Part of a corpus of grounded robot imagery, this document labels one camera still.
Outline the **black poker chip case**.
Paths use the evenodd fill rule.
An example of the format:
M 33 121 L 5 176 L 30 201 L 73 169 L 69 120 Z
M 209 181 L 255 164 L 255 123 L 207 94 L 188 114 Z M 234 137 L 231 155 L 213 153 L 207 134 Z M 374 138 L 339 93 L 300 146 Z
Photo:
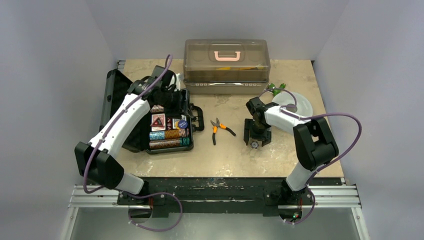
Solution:
M 124 149 L 150 155 L 193 149 L 193 133 L 205 128 L 203 111 L 191 102 L 189 91 L 180 87 L 180 75 L 171 73 L 170 77 L 170 83 L 176 86 L 173 93 L 177 104 L 173 108 L 153 106 L 124 141 Z M 118 69 L 107 73 L 100 129 L 119 109 L 132 83 Z

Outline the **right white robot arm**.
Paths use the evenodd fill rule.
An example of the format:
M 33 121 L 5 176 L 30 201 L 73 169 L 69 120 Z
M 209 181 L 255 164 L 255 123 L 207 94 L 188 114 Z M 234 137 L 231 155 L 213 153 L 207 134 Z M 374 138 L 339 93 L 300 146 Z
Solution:
M 306 119 L 275 102 L 263 103 L 259 97 L 246 103 L 251 118 L 244 121 L 243 140 L 252 148 L 272 141 L 272 127 L 294 137 L 297 164 L 281 183 L 280 199 L 294 203 L 306 190 L 313 173 L 339 155 L 339 148 L 324 117 Z

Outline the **grey poker chip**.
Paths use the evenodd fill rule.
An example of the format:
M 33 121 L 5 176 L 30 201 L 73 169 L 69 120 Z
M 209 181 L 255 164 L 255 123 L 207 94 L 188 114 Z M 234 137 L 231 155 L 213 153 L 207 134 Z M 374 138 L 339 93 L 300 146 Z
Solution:
M 257 149 L 259 147 L 259 143 L 257 141 L 252 141 L 250 146 L 252 149 Z

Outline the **blue small blind button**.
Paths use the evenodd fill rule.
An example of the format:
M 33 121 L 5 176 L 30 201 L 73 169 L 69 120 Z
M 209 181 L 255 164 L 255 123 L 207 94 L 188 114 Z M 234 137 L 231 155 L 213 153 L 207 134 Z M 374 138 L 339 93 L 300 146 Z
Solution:
M 188 127 L 188 122 L 186 120 L 182 119 L 182 120 L 178 121 L 177 127 L 181 130 L 186 129 Z

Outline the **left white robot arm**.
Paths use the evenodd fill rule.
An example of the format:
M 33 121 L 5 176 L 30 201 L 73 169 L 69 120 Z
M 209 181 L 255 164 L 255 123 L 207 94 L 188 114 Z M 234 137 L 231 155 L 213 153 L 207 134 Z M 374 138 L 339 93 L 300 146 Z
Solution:
M 148 201 L 145 181 L 126 172 L 116 157 L 130 133 L 153 106 L 171 108 L 178 103 L 176 93 L 168 89 L 174 76 L 169 68 L 169 64 L 157 65 L 147 79 L 133 82 L 119 108 L 99 133 L 89 142 L 78 142 L 75 146 L 75 158 L 87 194 L 91 193 L 87 182 L 93 181 L 101 188 L 129 193 L 130 199 L 138 205 Z

